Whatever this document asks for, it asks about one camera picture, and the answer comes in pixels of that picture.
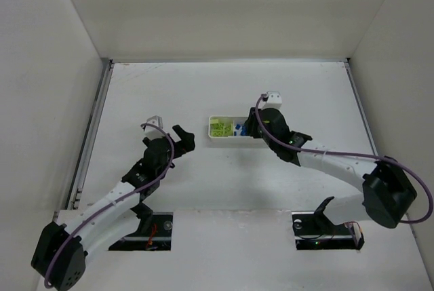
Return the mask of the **blue lego pile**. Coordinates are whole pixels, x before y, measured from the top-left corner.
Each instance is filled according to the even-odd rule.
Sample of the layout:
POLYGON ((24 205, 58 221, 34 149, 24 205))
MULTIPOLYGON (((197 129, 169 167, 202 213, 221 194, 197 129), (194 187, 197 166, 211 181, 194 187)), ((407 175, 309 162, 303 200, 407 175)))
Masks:
POLYGON ((233 135, 240 137, 240 136, 247 136, 247 128, 245 126, 244 122, 235 122, 233 125, 233 135))

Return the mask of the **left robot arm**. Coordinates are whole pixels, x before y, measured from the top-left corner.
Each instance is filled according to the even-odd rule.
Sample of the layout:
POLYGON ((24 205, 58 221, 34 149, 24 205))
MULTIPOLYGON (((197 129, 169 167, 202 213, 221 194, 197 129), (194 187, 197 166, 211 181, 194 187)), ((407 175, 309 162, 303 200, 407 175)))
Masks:
POLYGON ((70 290, 83 276, 91 259, 122 237, 149 223, 153 211, 144 200, 159 188, 174 160, 195 150, 194 134, 179 125, 174 140, 153 123, 142 124, 143 156, 105 195, 74 219, 44 226, 31 260, 47 289, 70 290))

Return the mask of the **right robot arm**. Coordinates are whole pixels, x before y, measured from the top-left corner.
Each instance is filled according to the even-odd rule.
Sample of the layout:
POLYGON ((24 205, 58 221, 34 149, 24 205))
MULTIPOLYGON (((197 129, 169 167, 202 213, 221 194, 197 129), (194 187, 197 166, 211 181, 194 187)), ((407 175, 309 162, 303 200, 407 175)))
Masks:
POLYGON ((326 197, 316 215, 334 225, 372 220, 394 229, 417 197, 405 170, 390 157, 330 151, 307 134, 291 130, 273 108, 250 109, 246 134, 261 139, 278 159, 317 170, 355 187, 355 196, 326 197))

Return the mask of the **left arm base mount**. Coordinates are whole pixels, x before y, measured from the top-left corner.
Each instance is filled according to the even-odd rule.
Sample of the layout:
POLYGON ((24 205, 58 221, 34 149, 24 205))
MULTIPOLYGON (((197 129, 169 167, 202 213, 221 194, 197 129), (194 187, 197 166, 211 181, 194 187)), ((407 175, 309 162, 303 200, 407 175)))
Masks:
POLYGON ((172 247, 173 212, 154 212, 141 203, 133 208, 140 219, 138 228, 111 245, 109 251, 170 251, 172 247))

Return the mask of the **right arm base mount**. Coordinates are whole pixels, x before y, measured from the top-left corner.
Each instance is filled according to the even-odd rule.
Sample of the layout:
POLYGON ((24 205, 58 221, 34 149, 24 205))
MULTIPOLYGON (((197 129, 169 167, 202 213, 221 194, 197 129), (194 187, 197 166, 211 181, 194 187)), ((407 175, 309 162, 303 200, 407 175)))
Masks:
POLYGON ((292 212, 292 229, 297 250, 356 250, 365 244, 358 222, 335 225, 324 214, 334 197, 327 197, 314 211, 292 212))

